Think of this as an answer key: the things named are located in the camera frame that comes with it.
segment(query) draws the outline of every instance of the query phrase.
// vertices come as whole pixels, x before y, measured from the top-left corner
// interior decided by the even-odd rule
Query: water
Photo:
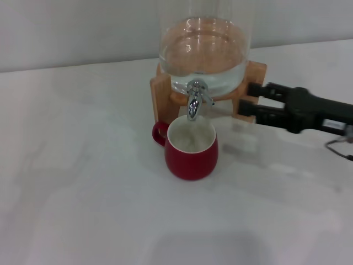
[[[243,80],[247,47],[242,31],[220,18],[189,18],[171,27],[162,39],[162,70],[173,88],[186,93],[191,80],[203,79],[210,96],[233,91]]]

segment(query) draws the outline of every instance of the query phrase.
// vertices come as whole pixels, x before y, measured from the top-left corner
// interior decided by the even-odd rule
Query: mug handle
[[[156,122],[153,126],[152,137],[160,145],[165,145],[166,138],[162,136],[159,132],[164,132],[167,135],[169,124],[163,123],[161,121]]]

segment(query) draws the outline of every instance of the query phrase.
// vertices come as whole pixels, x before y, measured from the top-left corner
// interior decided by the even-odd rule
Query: cable
[[[337,144],[339,142],[347,142],[347,143],[353,143],[353,137],[352,137],[352,128],[353,126],[352,125],[349,125],[347,128],[346,128],[346,135],[347,136],[342,136],[342,137],[339,137],[338,139],[336,140],[333,140],[333,141],[329,141],[325,144],[325,147],[330,150],[331,152],[335,153],[336,155],[340,156],[340,157],[343,157],[349,161],[353,161],[353,156],[352,155],[343,155],[342,153],[338,152],[337,150],[333,149],[332,147],[330,147],[330,145],[332,144]]]

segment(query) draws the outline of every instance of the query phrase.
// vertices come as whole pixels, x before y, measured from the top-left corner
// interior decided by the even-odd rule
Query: red mug
[[[192,131],[190,126],[198,126],[202,130],[202,137],[200,130]],[[158,121],[153,127],[152,136],[157,143],[164,146],[167,166],[177,177],[196,181],[207,177],[215,169],[218,160],[216,129],[204,117],[199,116],[196,121],[188,121],[185,115],[178,117],[170,125]],[[200,143],[189,145],[190,150],[186,146],[181,147],[185,145],[185,141],[190,142],[190,139],[197,139]]]

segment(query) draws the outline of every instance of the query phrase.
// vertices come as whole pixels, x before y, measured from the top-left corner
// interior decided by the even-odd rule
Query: faucet handle
[[[215,103],[208,94],[208,85],[202,79],[194,79],[188,83],[188,95],[189,96],[201,96],[209,106],[213,106]]]

